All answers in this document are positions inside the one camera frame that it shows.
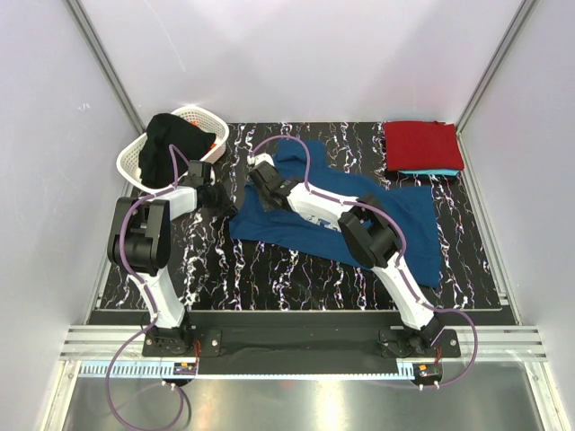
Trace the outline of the black t shirt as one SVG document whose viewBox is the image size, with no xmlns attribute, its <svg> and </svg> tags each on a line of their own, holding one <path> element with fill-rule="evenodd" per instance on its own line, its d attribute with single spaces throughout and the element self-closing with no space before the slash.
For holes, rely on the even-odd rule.
<svg viewBox="0 0 575 431">
<path fill-rule="evenodd" d="M 169 147 L 174 145 L 184 156 L 175 154 L 178 174 L 188 168 L 189 160 L 200 160 L 206 153 L 191 142 L 191 123 L 170 113 L 152 117 L 146 129 L 146 141 L 138 155 L 141 183 L 150 189 L 162 189 L 174 181 L 173 159 Z"/>
</svg>

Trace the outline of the blue printed t shirt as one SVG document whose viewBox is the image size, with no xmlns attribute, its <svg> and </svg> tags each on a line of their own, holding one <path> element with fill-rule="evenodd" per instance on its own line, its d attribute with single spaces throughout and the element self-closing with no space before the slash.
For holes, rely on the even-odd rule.
<svg viewBox="0 0 575 431">
<path fill-rule="evenodd" d="M 407 242 L 403 257 L 415 281 L 421 286 L 439 287 L 443 258 L 430 186 L 385 189 L 365 175 L 333 169 L 321 141 L 307 140 L 300 145 L 281 136 L 272 160 L 286 180 L 302 180 L 308 172 L 308 182 L 300 184 L 303 197 L 315 205 L 333 208 L 336 216 L 309 217 L 289 208 L 268 210 L 257 189 L 248 183 L 243 205 L 229 222 L 232 239 L 275 244 L 357 267 L 359 263 L 350 254 L 339 226 L 329 222 L 338 222 L 343 212 L 352 209 L 351 202 L 369 194 L 377 199 L 372 206 L 382 208 L 401 228 Z"/>
</svg>

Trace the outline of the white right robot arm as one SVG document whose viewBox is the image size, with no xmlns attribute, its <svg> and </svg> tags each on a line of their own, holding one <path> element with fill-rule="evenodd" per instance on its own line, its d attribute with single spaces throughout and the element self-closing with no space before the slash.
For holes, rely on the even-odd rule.
<svg viewBox="0 0 575 431">
<path fill-rule="evenodd" d="M 407 241 L 399 225 L 376 197 L 345 196 L 317 188 L 306 180 L 286 179 L 268 161 L 255 164 L 249 177 L 264 201 L 306 221 L 325 222 L 341 233 L 351 257 L 369 268 L 392 297 L 408 333 L 413 353 L 427 356 L 437 349 L 444 324 L 425 298 L 408 268 Z"/>
</svg>

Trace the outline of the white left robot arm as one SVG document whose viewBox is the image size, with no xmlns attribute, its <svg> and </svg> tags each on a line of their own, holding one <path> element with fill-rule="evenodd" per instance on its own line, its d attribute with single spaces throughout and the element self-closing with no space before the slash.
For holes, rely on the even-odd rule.
<svg viewBox="0 0 575 431">
<path fill-rule="evenodd" d="M 138 287 L 150 313 L 149 331 L 163 336 L 176 356 L 193 347 L 187 313 L 178 299 L 167 265 L 172 248 L 172 220 L 206 208 L 213 216 L 230 216 L 234 204 L 216 180 L 211 163 L 189 162 L 176 184 L 142 198 L 120 198 L 115 206 L 107 255 Z"/>
</svg>

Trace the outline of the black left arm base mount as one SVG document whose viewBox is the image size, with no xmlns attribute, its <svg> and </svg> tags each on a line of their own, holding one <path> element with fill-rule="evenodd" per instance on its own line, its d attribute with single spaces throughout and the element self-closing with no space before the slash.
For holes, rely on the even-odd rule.
<svg viewBox="0 0 575 431">
<path fill-rule="evenodd" d="M 142 355 L 147 357 L 217 357 L 222 332 L 183 323 L 174 329 L 153 327 L 145 335 Z"/>
</svg>

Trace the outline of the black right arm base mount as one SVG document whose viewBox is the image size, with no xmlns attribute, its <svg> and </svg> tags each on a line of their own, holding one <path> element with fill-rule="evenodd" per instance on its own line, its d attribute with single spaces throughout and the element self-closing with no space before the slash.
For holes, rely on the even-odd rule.
<svg viewBox="0 0 575 431">
<path fill-rule="evenodd" d="M 461 355 L 455 330 L 437 318 L 420 330 L 411 328 L 383 329 L 378 332 L 382 357 L 392 359 L 458 358 Z"/>
</svg>

